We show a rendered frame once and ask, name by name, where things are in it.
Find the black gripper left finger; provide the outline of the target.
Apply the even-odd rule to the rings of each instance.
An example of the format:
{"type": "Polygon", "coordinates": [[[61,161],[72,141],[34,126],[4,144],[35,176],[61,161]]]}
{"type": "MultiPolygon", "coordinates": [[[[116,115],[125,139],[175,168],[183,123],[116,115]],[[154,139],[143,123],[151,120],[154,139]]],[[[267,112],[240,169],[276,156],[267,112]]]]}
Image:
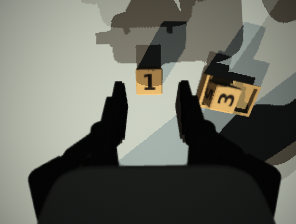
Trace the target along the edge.
{"type": "Polygon", "coordinates": [[[117,146],[125,140],[127,114],[125,83],[115,81],[112,97],[106,97],[101,121],[91,126],[90,133],[65,150],[62,156],[29,174],[28,184],[37,222],[55,180],[65,172],[88,166],[119,165],[117,146]]]}

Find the tan cube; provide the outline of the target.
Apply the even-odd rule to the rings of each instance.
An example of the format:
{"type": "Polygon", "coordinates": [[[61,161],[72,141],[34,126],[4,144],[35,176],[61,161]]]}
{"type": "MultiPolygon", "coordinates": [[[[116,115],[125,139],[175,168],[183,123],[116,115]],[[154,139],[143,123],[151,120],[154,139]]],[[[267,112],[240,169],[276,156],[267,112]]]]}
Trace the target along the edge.
{"type": "Polygon", "coordinates": [[[136,94],[161,95],[163,69],[160,66],[143,66],[136,69],[136,94]]]}
{"type": "Polygon", "coordinates": [[[232,114],[241,92],[241,88],[209,80],[202,102],[211,110],[232,114]]]}

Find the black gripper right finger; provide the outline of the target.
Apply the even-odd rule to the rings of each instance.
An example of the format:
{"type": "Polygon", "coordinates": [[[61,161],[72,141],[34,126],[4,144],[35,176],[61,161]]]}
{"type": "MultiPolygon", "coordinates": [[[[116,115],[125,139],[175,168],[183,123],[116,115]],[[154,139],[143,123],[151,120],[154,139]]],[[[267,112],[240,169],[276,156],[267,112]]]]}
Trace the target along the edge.
{"type": "Polygon", "coordinates": [[[218,157],[218,165],[245,171],[259,185],[274,217],[281,183],[279,170],[244,153],[241,147],[216,132],[215,125],[204,119],[198,96],[192,95],[188,80],[178,83],[175,109],[180,139],[188,145],[187,165],[217,165],[218,157]]]}

